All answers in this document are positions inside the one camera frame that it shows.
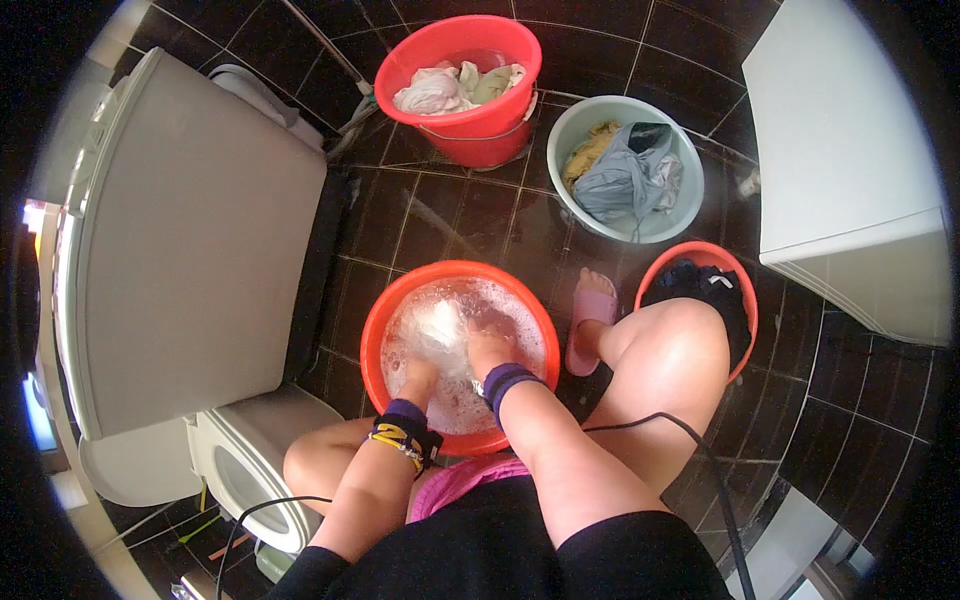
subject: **purple wristband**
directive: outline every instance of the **purple wristband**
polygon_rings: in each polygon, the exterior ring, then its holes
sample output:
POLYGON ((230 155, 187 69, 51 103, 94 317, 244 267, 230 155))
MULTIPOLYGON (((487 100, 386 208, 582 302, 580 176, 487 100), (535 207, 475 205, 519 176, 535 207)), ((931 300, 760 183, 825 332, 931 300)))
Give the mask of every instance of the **purple wristband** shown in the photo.
POLYGON ((500 403, 503 402, 503 397, 507 394, 507 391, 521 381, 543 383, 536 375, 518 363, 504 363, 494 367, 484 380, 483 396, 487 401, 487 406, 493 411, 493 422, 500 430, 503 430, 503 425, 500 424, 500 403))
POLYGON ((390 400, 390 404, 387 405, 387 410, 383 411, 383 414, 400 415, 401 417, 415 420, 426 427, 426 415, 419 406, 410 400, 404 400, 403 398, 394 398, 390 400))

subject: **electrical cord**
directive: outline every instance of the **electrical cord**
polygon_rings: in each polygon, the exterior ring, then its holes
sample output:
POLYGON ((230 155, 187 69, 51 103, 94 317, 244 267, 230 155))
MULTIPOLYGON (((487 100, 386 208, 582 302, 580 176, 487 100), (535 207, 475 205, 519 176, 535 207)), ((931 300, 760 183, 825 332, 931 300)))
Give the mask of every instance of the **electrical cord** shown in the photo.
MULTIPOLYGON (((733 516, 733 507, 730 502, 730 495, 727 493, 727 485, 724 483, 723 471, 720 469, 720 461, 717 460, 717 457, 714 456, 713 450, 710 449, 710 446, 704 442, 704 439, 700 437, 696 431, 693 430, 693 427, 687 425, 682 420, 677 419, 669 413, 654 413, 639 420, 632 420, 629 423, 619 423, 616 425, 601 425, 598 427, 588 427, 584 429, 584 433, 589 433, 591 431, 611 431, 614 429, 629 429, 630 427, 636 427, 642 425, 643 423, 663 417, 664 419, 672 421, 683 431, 686 432, 690 438, 702 449, 708 458, 710 463, 710 469, 713 471, 713 477, 716 479, 717 484, 717 497, 720 499, 720 509, 723 512, 723 519, 727 524, 727 535, 730 536, 730 545, 733 552, 733 562, 736 564, 736 572, 740 577, 740 586, 743 588, 743 596, 745 600, 756 600, 756 595, 754 594, 754 585, 750 580, 750 572, 747 570, 747 557, 743 553, 743 543, 740 540, 740 534, 736 530, 736 518, 733 516)), ((277 498, 276 500, 268 500, 266 502, 261 502, 260 504, 251 506, 249 509, 243 512, 240 517, 233 522, 233 529, 230 530, 230 535, 227 538, 227 548, 224 551, 223 559, 220 561, 220 569, 217 572, 217 582, 216 582, 216 595, 214 596, 216 600, 221 600, 223 598, 223 590, 221 588, 221 582, 224 578, 224 571, 227 567, 227 555, 230 552, 230 548, 233 546, 233 538, 236 536, 237 529, 240 527, 240 524, 243 523, 243 520, 247 518, 251 513, 255 513, 260 509, 266 508, 268 506, 273 506, 275 504, 282 504, 284 502, 300 502, 302 500, 315 500, 319 502, 332 502, 329 498, 320 498, 319 496, 312 495, 301 495, 294 496, 292 498, 277 498)))

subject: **soapy water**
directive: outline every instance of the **soapy water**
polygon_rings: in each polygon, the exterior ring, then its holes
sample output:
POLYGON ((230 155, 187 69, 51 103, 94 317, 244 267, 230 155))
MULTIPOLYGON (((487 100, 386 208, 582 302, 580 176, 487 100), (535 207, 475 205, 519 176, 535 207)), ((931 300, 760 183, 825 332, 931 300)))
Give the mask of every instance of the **soapy water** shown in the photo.
POLYGON ((440 380, 427 407, 427 424, 462 435, 496 427, 482 385, 470 368, 467 322, 493 326, 516 341, 516 360, 537 377, 545 372, 545 344, 537 321, 505 287, 480 277, 446 277, 407 295, 387 323, 380 366, 391 397, 406 380, 407 356, 432 361, 440 380))

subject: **red bucket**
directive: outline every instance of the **red bucket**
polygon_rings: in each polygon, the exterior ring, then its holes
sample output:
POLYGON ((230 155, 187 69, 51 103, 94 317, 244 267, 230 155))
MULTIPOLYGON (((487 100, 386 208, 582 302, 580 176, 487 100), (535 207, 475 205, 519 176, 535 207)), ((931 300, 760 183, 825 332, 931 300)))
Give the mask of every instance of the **red bucket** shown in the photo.
POLYGON ((736 367, 733 368, 730 377, 727 379, 727 383, 731 384, 740 372, 743 371, 744 365, 747 364, 747 359, 750 358, 750 353, 754 351, 756 327, 759 323, 759 310, 756 306, 754 284, 750 281, 747 270, 743 268, 739 260, 733 257, 733 254, 730 254, 716 244, 710 244, 710 242, 693 241, 674 246, 661 254, 660 257, 654 261, 654 264, 650 265, 650 268, 647 269, 647 273, 640 282, 640 288, 636 291, 634 310, 640 309, 640 297, 653 285, 657 273, 668 264, 672 264, 681 258, 689 258, 693 264, 698 267, 714 266, 718 267, 721 271, 734 271, 736 278, 740 281, 740 290, 743 293, 743 309, 747 313, 747 328, 750 329, 750 345, 747 347, 747 351, 743 353, 743 358, 736 364, 736 367))
POLYGON ((502 16, 471 14, 437 21, 401 41, 376 73, 373 91, 387 115, 413 125, 450 160, 465 167, 495 167, 516 157, 530 139, 530 106, 540 73, 540 43, 529 29, 502 16), (480 72, 518 62, 527 73, 519 84, 479 108, 422 116, 394 107, 417 69, 449 60, 475 62, 480 72))
MULTIPOLYGON (((470 276, 480 277, 493 281, 507 288, 527 307, 543 337, 544 366, 546 374, 543 382, 550 390, 557 389, 560 378, 560 343, 557 331, 550 321, 543 306, 519 279, 511 276, 496 267, 488 264, 471 262, 468 260, 446 260, 435 262, 419 269, 414 269, 405 276, 391 283, 367 316, 367 323, 363 327, 363 336, 360 338, 360 372, 367 387, 367 394, 376 408, 376 412, 383 414, 390 403, 390 393, 383 380, 383 371, 380 368, 380 348, 387 323, 394 316, 394 311, 408 294, 425 283, 443 279, 445 277, 470 276)), ((507 447, 507 437, 496 427, 464 435, 444 434, 444 445, 441 454, 447 456, 474 456, 496 452, 507 447)))

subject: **white cloth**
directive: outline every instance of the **white cloth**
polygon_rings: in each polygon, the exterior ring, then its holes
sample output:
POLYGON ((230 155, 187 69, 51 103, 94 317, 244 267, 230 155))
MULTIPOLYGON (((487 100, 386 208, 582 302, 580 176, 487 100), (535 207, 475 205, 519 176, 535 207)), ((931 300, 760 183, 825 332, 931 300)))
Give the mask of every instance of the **white cloth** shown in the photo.
MULTIPOLYGON (((510 66, 511 77, 504 92, 526 75, 522 65, 510 66)), ((418 69, 410 79, 410 86, 394 96, 394 106, 403 112, 426 116, 477 108, 480 105, 472 102, 472 96, 481 79, 477 65, 469 60, 464 60, 459 69, 444 60, 435 67, 418 69)))

